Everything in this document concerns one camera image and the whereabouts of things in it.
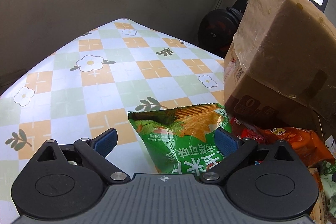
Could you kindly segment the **black exercise bike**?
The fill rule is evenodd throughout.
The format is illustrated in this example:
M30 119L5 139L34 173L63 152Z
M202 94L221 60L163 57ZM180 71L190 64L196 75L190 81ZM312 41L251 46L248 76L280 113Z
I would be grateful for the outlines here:
M208 12L198 28L200 48L224 57L238 30L246 10L248 0L236 0L231 7L221 8L223 0L218 0L215 9Z

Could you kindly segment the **red sachet packet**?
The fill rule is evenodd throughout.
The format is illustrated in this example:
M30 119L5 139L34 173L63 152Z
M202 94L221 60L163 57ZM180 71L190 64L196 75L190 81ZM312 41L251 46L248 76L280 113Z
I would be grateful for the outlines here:
M250 138L257 141L259 144L265 144L264 137L258 133L255 129L247 127L242 121L235 117L230 118L230 125L232 135L238 139Z

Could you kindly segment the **brown cardboard box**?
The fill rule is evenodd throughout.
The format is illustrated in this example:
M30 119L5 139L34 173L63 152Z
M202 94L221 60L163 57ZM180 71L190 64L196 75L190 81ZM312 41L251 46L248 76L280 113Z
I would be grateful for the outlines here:
M335 26L308 0L248 0L224 59L224 104L265 127L335 125Z

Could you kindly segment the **orange snack bag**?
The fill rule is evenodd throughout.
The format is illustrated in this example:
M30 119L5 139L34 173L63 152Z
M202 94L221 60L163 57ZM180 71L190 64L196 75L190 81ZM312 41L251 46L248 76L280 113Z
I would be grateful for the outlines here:
M308 167L323 161L328 161L330 163L335 162L335 158L327 149L326 145L312 130L297 127L278 127L270 130L257 128L257 131L269 144L274 143L277 140L287 141L302 162Z

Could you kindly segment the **green chip bag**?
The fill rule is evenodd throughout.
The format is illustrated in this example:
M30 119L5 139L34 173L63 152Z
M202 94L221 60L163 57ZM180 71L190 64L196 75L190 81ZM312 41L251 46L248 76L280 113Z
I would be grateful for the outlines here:
M129 112L128 119L158 173L200 176L224 159L215 144L215 130L232 131L219 103Z

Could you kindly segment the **checkered floral tablecloth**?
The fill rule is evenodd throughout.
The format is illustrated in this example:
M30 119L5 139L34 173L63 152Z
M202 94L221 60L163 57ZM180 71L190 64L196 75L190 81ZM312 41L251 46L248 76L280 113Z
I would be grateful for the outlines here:
M71 144L109 128L109 155L128 174L153 173L130 111L223 102L223 59L128 18L90 30L47 56L1 96L1 223L18 217L11 186L48 139Z

